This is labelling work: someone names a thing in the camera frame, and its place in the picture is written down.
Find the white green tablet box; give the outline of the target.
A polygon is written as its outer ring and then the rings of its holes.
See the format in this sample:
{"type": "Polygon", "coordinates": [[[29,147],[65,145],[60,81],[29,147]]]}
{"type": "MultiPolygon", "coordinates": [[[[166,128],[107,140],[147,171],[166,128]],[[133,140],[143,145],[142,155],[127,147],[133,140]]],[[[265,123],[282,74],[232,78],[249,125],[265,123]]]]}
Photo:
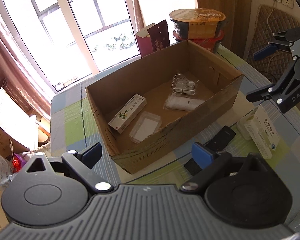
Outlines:
{"type": "Polygon", "coordinates": [[[271,159],[280,142],[280,137],[262,105],[251,112],[243,125],[262,157],[271,159]]]}

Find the white ointment box with bird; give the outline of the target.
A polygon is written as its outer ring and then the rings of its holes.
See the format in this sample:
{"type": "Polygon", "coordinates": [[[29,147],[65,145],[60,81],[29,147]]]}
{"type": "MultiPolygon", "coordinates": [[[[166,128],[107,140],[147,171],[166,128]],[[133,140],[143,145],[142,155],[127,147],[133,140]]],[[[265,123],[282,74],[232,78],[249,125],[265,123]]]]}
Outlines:
{"type": "Polygon", "coordinates": [[[139,94],[134,94],[131,99],[110,120],[110,122],[108,122],[108,125],[121,134],[141,112],[146,104],[147,101],[145,97],[139,94]]]}

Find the clear plastic square container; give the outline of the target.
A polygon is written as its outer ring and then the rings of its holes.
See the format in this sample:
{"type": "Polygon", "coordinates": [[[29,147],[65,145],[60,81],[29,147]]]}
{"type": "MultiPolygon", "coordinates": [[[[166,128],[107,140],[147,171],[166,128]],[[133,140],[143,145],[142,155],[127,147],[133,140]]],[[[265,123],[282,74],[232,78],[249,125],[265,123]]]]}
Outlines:
{"type": "Polygon", "coordinates": [[[173,77],[171,88],[174,93],[194,95],[196,91],[196,83],[189,80],[182,74],[175,74],[173,77]]]}

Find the black remote control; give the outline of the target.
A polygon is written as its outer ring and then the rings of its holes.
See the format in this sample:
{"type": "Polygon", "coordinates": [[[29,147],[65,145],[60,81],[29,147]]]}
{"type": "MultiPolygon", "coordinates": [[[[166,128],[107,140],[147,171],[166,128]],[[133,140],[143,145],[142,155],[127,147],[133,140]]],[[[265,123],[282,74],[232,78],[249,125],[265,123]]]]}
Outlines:
{"type": "Polygon", "coordinates": [[[194,142],[191,148],[192,158],[184,165],[187,171],[195,176],[201,170],[212,164],[222,150],[234,139],[236,133],[228,126],[224,126],[211,140],[202,144],[194,142]]]}

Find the purple tray with items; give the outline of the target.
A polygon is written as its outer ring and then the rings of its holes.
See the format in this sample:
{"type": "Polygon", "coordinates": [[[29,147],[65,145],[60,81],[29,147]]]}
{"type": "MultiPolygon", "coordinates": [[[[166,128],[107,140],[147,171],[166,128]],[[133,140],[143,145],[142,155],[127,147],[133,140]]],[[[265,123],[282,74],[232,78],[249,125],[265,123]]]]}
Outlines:
{"type": "Polygon", "coordinates": [[[12,164],[12,170],[14,173],[18,173],[27,163],[27,161],[23,158],[23,155],[21,153],[14,153],[11,156],[6,157],[6,160],[12,164]]]}

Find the clear plastic bag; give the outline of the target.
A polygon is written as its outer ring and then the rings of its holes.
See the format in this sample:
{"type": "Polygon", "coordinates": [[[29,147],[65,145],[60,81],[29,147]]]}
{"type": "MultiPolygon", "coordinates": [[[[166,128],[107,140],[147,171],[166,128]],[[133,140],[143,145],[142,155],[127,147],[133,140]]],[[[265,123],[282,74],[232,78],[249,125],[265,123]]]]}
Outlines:
{"type": "Polygon", "coordinates": [[[180,111],[192,111],[204,102],[205,100],[195,99],[183,94],[171,93],[164,103],[164,108],[180,111]]]}

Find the stacked instant noodle bowls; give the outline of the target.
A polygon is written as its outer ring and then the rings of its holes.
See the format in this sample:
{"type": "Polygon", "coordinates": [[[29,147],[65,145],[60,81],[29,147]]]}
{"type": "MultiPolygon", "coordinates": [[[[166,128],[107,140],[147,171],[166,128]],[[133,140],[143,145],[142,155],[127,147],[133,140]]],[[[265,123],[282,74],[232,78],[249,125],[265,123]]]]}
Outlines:
{"type": "Polygon", "coordinates": [[[177,42],[190,40],[215,53],[224,39],[226,15],[215,9],[178,9],[170,12],[177,42]]]}

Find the clear flat plastic lid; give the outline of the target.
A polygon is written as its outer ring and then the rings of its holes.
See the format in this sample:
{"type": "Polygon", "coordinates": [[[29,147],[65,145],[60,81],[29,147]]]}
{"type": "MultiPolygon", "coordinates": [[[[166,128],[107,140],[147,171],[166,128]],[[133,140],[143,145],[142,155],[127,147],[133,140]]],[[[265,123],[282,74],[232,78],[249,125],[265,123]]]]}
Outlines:
{"type": "Polygon", "coordinates": [[[135,126],[132,128],[129,137],[132,142],[138,144],[150,135],[156,133],[161,127],[162,121],[159,115],[149,112],[142,112],[135,126]]]}

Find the brown cardboard box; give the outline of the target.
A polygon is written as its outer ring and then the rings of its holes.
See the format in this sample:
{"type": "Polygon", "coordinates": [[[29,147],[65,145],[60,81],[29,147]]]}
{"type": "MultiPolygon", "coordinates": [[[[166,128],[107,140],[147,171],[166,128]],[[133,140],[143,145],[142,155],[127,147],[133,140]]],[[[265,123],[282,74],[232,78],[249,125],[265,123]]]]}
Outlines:
{"type": "Polygon", "coordinates": [[[90,107],[111,159],[134,174],[172,152],[225,114],[234,104],[243,79],[231,64],[203,47],[184,41],[139,59],[86,88],[90,107]],[[195,83],[192,111],[169,109],[175,74],[195,83]],[[110,126],[135,95],[146,99],[144,111],[161,117],[160,129],[140,143],[130,139],[133,124],[123,132],[110,126]]]}

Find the maroon gift bag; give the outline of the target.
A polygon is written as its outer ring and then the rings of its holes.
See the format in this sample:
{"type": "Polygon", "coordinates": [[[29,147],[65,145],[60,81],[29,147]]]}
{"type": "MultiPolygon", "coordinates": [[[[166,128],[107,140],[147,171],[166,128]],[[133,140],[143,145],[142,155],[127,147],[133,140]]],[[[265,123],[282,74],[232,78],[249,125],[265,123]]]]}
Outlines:
{"type": "Polygon", "coordinates": [[[170,46],[166,20],[158,24],[152,23],[142,28],[136,33],[135,37],[141,57],[145,57],[170,46]]]}

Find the pink curtain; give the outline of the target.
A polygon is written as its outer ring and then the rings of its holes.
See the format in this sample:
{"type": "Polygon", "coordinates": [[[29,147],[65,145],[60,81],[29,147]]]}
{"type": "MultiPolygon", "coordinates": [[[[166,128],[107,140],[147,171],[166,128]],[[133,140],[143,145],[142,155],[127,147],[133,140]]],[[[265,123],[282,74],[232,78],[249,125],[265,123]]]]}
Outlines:
{"type": "Polygon", "coordinates": [[[27,58],[0,14],[0,88],[26,113],[50,119],[51,103],[42,87],[25,68],[27,58]]]}

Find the window frame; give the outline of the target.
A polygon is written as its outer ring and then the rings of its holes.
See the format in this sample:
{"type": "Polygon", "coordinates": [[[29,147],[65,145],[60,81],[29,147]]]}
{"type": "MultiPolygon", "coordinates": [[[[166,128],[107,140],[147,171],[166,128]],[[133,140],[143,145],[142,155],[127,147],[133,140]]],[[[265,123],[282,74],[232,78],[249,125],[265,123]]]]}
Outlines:
{"type": "Polygon", "coordinates": [[[18,48],[53,92],[139,57],[133,0],[0,0],[18,48]]]}

